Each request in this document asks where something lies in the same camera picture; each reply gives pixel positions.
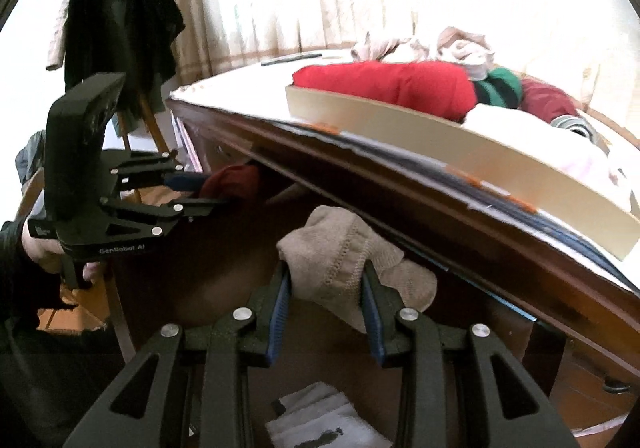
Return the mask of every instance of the wooden table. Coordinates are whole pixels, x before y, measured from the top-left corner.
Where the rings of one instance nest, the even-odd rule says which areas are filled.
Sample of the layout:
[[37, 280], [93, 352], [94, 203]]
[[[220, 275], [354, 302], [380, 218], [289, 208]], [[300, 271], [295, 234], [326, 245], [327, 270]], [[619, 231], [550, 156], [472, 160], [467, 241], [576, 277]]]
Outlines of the wooden table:
[[[210, 323], [246, 303], [273, 272], [276, 242], [324, 203], [400, 237], [417, 262], [428, 255], [448, 266], [436, 273], [438, 293], [427, 313], [446, 325], [482, 322], [495, 330], [569, 427], [586, 428], [633, 406], [640, 390], [640, 301], [633, 295], [546, 244], [355, 154], [238, 115], [169, 106], [205, 168], [252, 158], [268, 167], [270, 192], [253, 207], [181, 223], [156, 253], [114, 263], [110, 306], [126, 357], [164, 323]], [[264, 202], [290, 182], [308, 192]], [[336, 364], [342, 370], [333, 370]], [[604, 392], [605, 376], [632, 391]], [[283, 355], [268, 374], [256, 369], [250, 379], [258, 446], [268, 446], [261, 425], [273, 418], [269, 403], [319, 380], [345, 391], [366, 420], [393, 437], [398, 373], [379, 370], [364, 336], [317, 305], [293, 303]], [[585, 446], [606, 442], [593, 441]]]

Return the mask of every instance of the white towel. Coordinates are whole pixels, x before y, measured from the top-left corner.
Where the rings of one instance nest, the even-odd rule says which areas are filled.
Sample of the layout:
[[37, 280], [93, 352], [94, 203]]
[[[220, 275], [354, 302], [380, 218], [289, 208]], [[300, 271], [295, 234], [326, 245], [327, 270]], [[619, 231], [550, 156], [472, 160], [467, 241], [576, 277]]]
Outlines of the white towel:
[[362, 420], [347, 397], [314, 383], [280, 398], [286, 412], [266, 424], [275, 448], [390, 448], [392, 442]]
[[626, 178], [616, 171], [602, 149], [580, 135], [552, 127], [524, 111], [485, 104], [471, 109], [462, 126], [530, 155], [570, 175], [623, 210], [631, 210]]

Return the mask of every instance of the folded clothes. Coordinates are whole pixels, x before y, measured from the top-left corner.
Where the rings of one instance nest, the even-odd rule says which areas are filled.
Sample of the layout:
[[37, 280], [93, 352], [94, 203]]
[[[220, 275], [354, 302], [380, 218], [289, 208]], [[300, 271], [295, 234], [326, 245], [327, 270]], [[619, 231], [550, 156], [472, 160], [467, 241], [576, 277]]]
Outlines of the folded clothes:
[[517, 109], [522, 102], [522, 83], [506, 67], [491, 70], [485, 80], [474, 82], [478, 103]]
[[558, 129], [565, 129], [576, 133], [578, 136], [587, 138], [594, 145], [598, 144], [600, 137], [591, 124], [579, 116], [565, 114], [551, 120], [551, 126]]
[[424, 311], [435, 298], [436, 276], [404, 259], [404, 252], [344, 208], [319, 206], [303, 228], [277, 244], [291, 273], [294, 297], [319, 303], [365, 333], [360, 282], [367, 259], [382, 284], [398, 290], [404, 304]]
[[460, 121], [476, 105], [465, 70], [446, 62], [307, 66], [293, 74], [293, 85], [386, 102], [452, 121]]
[[578, 116], [572, 99], [562, 89], [540, 80], [524, 78], [522, 83], [522, 103], [520, 109], [537, 116], [546, 123], [564, 116]]
[[358, 416], [347, 397], [314, 383], [280, 398], [282, 414], [266, 424], [275, 448], [390, 448], [392, 442]]
[[484, 80], [494, 65], [494, 50], [484, 35], [464, 32], [450, 26], [438, 37], [436, 57], [464, 67], [470, 80]]
[[622, 173], [601, 149], [575, 133], [524, 111], [485, 104], [469, 111], [462, 126], [570, 175], [627, 212], [631, 208], [630, 188]]

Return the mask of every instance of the red cloth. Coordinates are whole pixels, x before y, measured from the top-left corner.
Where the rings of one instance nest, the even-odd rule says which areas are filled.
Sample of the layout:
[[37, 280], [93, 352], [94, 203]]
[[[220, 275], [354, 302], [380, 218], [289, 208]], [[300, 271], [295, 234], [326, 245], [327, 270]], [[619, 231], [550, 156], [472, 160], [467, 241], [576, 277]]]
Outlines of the red cloth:
[[260, 173], [255, 165], [233, 165], [217, 171], [200, 188], [198, 197], [223, 199], [234, 197], [254, 200], [258, 195]]
[[359, 96], [459, 121], [476, 105], [465, 70], [448, 62], [354, 62], [307, 66], [293, 85]]
[[558, 87], [539, 80], [524, 78], [522, 91], [520, 109], [545, 120], [546, 123], [551, 123], [555, 118], [565, 114], [578, 115], [570, 96]]

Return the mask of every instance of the metal screw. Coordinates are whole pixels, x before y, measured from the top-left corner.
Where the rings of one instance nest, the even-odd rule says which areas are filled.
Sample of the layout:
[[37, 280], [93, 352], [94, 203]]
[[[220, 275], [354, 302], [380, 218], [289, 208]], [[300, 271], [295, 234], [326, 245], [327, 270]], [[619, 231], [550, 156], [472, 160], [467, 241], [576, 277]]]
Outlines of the metal screw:
[[480, 338], [486, 338], [489, 336], [491, 329], [484, 325], [483, 323], [477, 323], [473, 327], [471, 327], [471, 332]]
[[173, 338], [180, 332], [180, 326], [175, 323], [168, 323], [162, 326], [160, 334], [165, 338]]
[[238, 307], [238, 309], [234, 311], [234, 318], [236, 320], [249, 320], [252, 314], [251, 309], [248, 307]]
[[420, 316], [420, 313], [418, 313], [415, 309], [412, 309], [411, 307], [405, 307], [404, 309], [400, 310], [400, 317], [403, 320], [408, 320], [409, 322], [412, 322], [414, 320], [417, 320], [418, 316]]

